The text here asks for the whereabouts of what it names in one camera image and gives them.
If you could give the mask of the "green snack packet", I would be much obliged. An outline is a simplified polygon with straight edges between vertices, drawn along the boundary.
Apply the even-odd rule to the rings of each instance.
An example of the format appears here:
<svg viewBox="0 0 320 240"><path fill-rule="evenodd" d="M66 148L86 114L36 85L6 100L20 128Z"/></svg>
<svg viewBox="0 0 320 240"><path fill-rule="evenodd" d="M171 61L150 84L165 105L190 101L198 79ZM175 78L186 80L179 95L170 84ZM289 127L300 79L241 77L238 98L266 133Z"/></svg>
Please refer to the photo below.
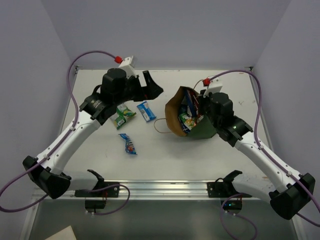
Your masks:
<svg viewBox="0 0 320 240"><path fill-rule="evenodd" d="M109 119L115 126L117 130L122 128L127 122L136 116L136 112L132 111L127 107L126 104L122 103L117 106L115 114L113 114Z"/></svg>

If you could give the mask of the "green paper bag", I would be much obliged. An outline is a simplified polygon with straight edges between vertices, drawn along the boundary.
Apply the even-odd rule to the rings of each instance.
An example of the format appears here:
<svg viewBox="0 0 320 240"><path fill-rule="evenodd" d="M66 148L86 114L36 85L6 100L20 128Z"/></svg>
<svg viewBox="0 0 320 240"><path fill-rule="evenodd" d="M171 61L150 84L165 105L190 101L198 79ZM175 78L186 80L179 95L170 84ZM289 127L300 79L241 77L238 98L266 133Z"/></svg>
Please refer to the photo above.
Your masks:
<svg viewBox="0 0 320 240"><path fill-rule="evenodd" d="M185 98L185 88L194 90L190 87L180 86L176 94L165 105L165 117L163 119L166 120L167 127L169 128L167 132L173 133L179 137L189 137L195 140L212 138L217 134L217 130L211 124L209 118L205 115L202 115L203 119L190 132L184 132L182 130L181 123L179 121L179 115L182 113L187 113L188 115L192 116Z"/></svg>

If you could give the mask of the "blue M&M's packet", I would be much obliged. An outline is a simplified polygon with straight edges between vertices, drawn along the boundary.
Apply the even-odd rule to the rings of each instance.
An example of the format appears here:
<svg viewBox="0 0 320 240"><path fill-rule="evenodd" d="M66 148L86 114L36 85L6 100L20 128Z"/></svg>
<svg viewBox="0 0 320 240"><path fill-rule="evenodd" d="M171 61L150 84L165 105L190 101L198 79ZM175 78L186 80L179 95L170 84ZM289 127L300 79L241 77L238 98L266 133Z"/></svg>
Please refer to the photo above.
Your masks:
<svg viewBox="0 0 320 240"><path fill-rule="evenodd" d="M131 138L126 133L120 133L118 135L124 140L125 152L129 155L137 155L135 146Z"/></svg>

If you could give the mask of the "dark blue snack packet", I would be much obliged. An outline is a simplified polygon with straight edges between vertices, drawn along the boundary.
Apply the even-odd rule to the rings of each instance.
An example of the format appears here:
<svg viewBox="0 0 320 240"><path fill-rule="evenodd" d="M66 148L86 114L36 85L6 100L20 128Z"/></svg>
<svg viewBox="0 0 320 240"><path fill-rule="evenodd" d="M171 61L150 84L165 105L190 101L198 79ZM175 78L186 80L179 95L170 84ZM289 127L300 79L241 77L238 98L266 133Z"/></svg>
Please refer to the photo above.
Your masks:
<svg viewBox="0 0 320 240"><path fill-rule="evenodd" d="M196 108L195 108L194 100L193 100L193 96L194 96L193 91L191 91L188 88L185 88L184 89L184 96L185 96L186 102L187 102L187 104L189 106L189 110L190 110L191 115L193 117L196 117L197 113L196 113Z"/></svg>

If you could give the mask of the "green yellow candy packet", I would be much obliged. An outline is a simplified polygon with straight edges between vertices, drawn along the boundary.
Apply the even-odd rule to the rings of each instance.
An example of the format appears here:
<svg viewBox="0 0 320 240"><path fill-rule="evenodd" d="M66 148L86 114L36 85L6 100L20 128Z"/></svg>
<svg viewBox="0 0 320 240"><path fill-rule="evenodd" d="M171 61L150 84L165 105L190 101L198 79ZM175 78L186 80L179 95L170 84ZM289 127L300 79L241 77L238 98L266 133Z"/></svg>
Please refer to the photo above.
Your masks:
<svg viewBox="0 0 320 240"><path fill-rule="evenodd" d="M203 119L203 117L203 115L200 117L192 117L184 112L178 116L178 119L182 130L189 133Z"/></svg>

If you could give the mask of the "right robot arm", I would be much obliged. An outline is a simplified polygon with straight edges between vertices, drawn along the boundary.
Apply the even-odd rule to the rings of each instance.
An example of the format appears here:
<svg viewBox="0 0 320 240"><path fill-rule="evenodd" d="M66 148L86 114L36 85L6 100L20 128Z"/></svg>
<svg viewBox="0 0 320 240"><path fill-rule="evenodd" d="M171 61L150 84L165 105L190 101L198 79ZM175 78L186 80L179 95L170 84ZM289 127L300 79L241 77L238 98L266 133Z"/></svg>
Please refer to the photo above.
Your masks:
<svg viewBox="0 0 320 240"><path fill-rule="evenodd" d="M233 102L226 93L201 90L198 98L200 110L219 137L249 158L267 177L258 179L235 170L223 179L222 189L227 196L242 193L268 202L286 220L311 201L315 178L309 173L301 174L272 152L252 127L234 114Z"/></svg>

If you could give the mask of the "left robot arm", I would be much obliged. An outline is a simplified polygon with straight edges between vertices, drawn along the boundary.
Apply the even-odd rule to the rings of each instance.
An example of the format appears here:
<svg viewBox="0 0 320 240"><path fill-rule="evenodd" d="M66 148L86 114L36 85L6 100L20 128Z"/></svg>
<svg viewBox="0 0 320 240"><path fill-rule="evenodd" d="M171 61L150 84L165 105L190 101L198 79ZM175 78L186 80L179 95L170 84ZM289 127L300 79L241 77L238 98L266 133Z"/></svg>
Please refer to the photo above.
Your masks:
<svg viewBox="0 0 320 240"><path fill-rule="evenodd" d="M154 100L163 93L149 71L143 71L146 82L141 86L139 76L128 75L121 68L111 68L102 77L92 94L85 98L72 122L58 138L37 157L27 156L22 165L29 178L50 198L57 199L67 191L85 191L99 196L105 187L104 178L94 170L85 175L69 176L64 168L86 139L98 130L117 107L125 102Z"/></svg>

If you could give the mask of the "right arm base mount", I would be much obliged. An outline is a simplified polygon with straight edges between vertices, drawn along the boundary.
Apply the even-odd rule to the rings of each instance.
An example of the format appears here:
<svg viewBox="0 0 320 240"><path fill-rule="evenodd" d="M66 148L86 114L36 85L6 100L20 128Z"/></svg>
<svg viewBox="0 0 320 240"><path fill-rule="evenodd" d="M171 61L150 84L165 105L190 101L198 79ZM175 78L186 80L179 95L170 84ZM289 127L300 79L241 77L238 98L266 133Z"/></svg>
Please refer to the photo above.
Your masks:
<svg viewBox="0 0 320 240"><path fill-rule="evenodd" d="M225 211L238 214L243 208L242 197L251 198L250 195L244 194L238 196L236 199L228 200L223 203L228 197L238 194L230 182L226 182L223 178L218 178L215 181L210 181L206 183L207 194L209 198L219 198L221 201L221 206Z"/></svg>

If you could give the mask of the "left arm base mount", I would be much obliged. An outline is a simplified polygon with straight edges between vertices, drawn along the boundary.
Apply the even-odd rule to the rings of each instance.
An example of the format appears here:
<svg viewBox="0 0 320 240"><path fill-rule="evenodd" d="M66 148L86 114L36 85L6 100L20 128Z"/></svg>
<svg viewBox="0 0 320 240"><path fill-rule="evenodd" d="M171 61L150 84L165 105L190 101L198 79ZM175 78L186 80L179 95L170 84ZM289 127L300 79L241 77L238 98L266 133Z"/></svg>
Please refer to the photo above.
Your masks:
<svg viewBox="0 0 320 240"><path fill-rule="evenodd" d="M96 186L94 190L111 186L111 188L88 192L85 190L76 190L74 196L77 198L85 198L84 207L88 212L101 212L107 204L108 198L117 198L119 196L119 182L103 182Z"/></svg>

